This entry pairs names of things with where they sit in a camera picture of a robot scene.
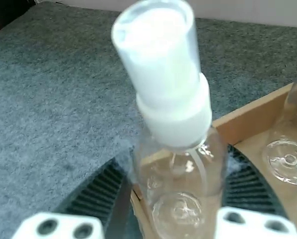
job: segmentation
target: cardboard box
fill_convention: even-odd
[[[215,120],[213,126],[217,128],[227,143],[243,152],[259,169],[279,197],[289,219],[297,227],[297,186],[275,178],[262,159],[262,149],[266,146],[268,131],[281,113],[291,86],[289,84],[282,87]],[[152,155],[149,161],[157,158],[160,158],[160,155]],[[149,223],[145,202],[137,185],[132,192],[131,201],[144,237],[157,239],[158,237]],[[212,238],[212,235],[213,230],[206,237]]]

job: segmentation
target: bottle bottom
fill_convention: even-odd
[[[281,181],[297,185],[297,142],[276,140],[264,150],[270,171]]]
[[[163,194],[153,205],[152,217],[162,239],[201,238],[205,213],[200,201],[191,194]]]

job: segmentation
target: clear plastic bottle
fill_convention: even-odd
[[[139,1],[117,18],[112,41],[147,125],[134,170],[150,221],[162,239],[201,238],[215,219],[226,145],[211,127],[193,10],[182,0]]]
[[[135,148],[134,170],[150,220],[162,239],[199,239],[214,225],[220,204],[226,147],[210,127],[187,149],[170,149],[146,129]]]
[[[278,179],[297,185],[297,79],[269,133],[263,158]]]

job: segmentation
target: white bottle cap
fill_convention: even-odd
[[[139,94],[137,104],[153,137],[161,144],[186,148],[199,144],[207,137],[212,123],[212,109],[208,82],[202,73],[190,101],[181,107],[152,109],[144,104]]]
[[[199,76],[195,21],[182,0],[143,0],[126,9],[112,41],[137,91],[142,116],[169,147],[200,143],[212,120],[209,87]]]

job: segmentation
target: white plastic block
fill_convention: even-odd
[[[217,213],[215,239],[297,239],[294,224],[271,214],[224,207]]]
[[[38,213],[22,222],[12,239],[104,239],[98,218]]]

